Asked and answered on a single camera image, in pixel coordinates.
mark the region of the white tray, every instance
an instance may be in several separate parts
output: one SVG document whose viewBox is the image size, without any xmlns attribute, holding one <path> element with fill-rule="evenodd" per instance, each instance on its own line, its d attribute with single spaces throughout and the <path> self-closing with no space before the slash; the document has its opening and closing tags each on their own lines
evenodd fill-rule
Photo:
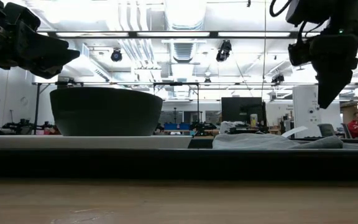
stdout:
<svg viewBox="0 0 358 224">
<path fill-rule="evenodd" d="M 191 136 L 0 136 L 0 149 L 187 149 Z"/>
</svg>

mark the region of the black platform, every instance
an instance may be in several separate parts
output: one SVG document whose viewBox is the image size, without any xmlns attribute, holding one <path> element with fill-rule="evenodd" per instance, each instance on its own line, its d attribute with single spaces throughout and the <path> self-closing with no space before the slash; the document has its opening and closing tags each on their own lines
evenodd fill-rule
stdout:
<svg viewBox="0 0 358 224">
<path fill-rule="evenodd" d="M 4 149 L 0 177 L 358 180 L 358 150 Z"/>
</svg>

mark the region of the ceiling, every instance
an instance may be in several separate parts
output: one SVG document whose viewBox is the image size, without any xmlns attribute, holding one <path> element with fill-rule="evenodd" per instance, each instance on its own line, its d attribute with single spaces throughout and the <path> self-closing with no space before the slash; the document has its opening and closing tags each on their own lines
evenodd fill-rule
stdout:
<svg viewBox="0 0 358 224">
<path fill-rule="evenodd" d="M 134 30 L 132 26 L 131 9 L 136 8 L 137 25 L 140 28 L 142 17 L 147 23 L 147 28 L 152 31 L 169 30 L 167 15 L 165 14 L 166 2 L 164 0 L 16 0 L 14 2 L 29 7 L 36 15 L 42 19 L 39 32 L 74 32 L 74 31 L 114 31 Z M 276 11 L 287 0 L 277 0 Z M 112 10 L 112 4 L 118 2 L 118 11 Z M 232 39 L 232 52 L 225 62 L 217 62 L 216 54 L 222 43 L 222 39 L 198 39 L 193 52 L 192 65 L 176 67 L 172 63 L 176 61 L 172 57 L 171 44 L 166 39 L 151 39 L 152 52 L 155 64 L 147 69 L 137 70 L 139 62 L 130 59 L 130 55 L 123 49 L 123 41 L 117 39 L 70 39 L 70 47 L 82 50 L 85 45 L 89 48 L 89 57 L 79 59 L 74 63 L 68 64 L 61 76 L 73 77 L 83 82 L 105 82 L 103 78 L 95 75 L 93 65 L 109 75 L 111 82 L 172 82 L 185 78 L 186 82 L 204 82 L 205 78 L 210 77 L 211 85 L 201 85 L 200 98 L 206 100 L 217 100 L 222 96 L 241 95 L 241 96 L 262 96 L 269 98 L 268 94 L 287 95 L 291 93 L 291 88 L 299 83 L 316 83 L 315 71 L 311 65 L 305 65 L 302 69 L 292 67 L 288 61 L 288 44 L 293 44 L 295 39 L 269 39 L 269 32 L 297 31 L 291 24 L 285 21 L 285 11 L 276 18 L 269 14 L 271 0 L 252 0 L 250 7 L 247 1 L 238 0 L 206 0 L 206 6 L 195 5 L 197 1 L 181 0 L 181 4 L 176 5 L 178 15 L 177 23 L 183 19 L 183 23 L 190 20 L 190 17 L 200 10 L 197 7 L 204 7 L 202 30 L 219 31 L 259 31 L 266 39 Z M 145 7 L 146 14 L 141 11 L 141 5 Z M 120 21 L 123 15 L 123 8 L 127 9 L 127 18 L 131 26 L 126 27 Z M 308 24 L 305 30 L 310 30 L 315 24 Z M 146 58 L 144 51 L 136 42 L 133 46 L 138 47 L 141 55 Z M 113 62 L 110 56 L 113 49 L 120 48 L 122 60 Z M 281 73 L 285 77 L 286 85 L 271 86 L 272 77 Z M 354 73 L 352 83 L 358 83 L 358 69 Z M 127 88 L 148 91 L 153 93 L 152 86 L 148 85 L 126 85 Z M 349 85 L 342 91 L 343 96 L 358 96 L 355 89 L 358 85 Z M 173 98 L 196 98 L 195 86 L 191 88 L 172 88 L 157 86 L 157 94 L 166 99 Z M 184 91 L 187 95 L 176 96 L 175 92 Z"/>
</svg>

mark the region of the chair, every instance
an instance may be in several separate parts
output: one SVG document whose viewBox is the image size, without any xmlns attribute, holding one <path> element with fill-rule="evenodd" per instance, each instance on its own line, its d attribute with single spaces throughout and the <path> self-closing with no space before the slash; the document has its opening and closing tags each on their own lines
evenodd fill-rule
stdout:
<svg viewBox="0 0 358 224">
<path fill-rule="evenodd" d="M 335 135 L 335 130 L 332 124 L 318 124 L 322 137 L 330 137 Z"/>
<path fill-rule="evenodd" d="M 347 127 L 347 124 L 342 123 L 343 130 L 345 131 L 345 138 L 352 139 L 351 132 L 349 131 L 349 128 Z"/>
</svg>

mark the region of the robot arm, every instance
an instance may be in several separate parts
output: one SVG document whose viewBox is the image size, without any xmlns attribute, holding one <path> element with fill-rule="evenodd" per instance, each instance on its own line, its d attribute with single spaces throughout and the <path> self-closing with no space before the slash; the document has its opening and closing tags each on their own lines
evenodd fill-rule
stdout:
<svg viewBox="0 0 358 224">
<path fill-rule="evenodd" d="M 19 66 L 42 78 L 58 75 L 80 56 L 68 42 L 36 33 L 41 22 L 26 7 L 0 1 L 0 68 Z"/>
<path fill-rule="evenodd" d="M 292 65 L 312 64 L 317 72 L 318 103 L 327 108 L 341 90 L 351 82 L 358 58 L 358 0 L 289 0 L 285 7 L 274 14 L 275 0 L 270 6 L 273 17 L 286 7 L 287 22 L 301 25 L 298 40 L 288 47 Z M 315 37 L 304 39 L 303 28 L 307 22 L 327 27 Z"/>
</svg>

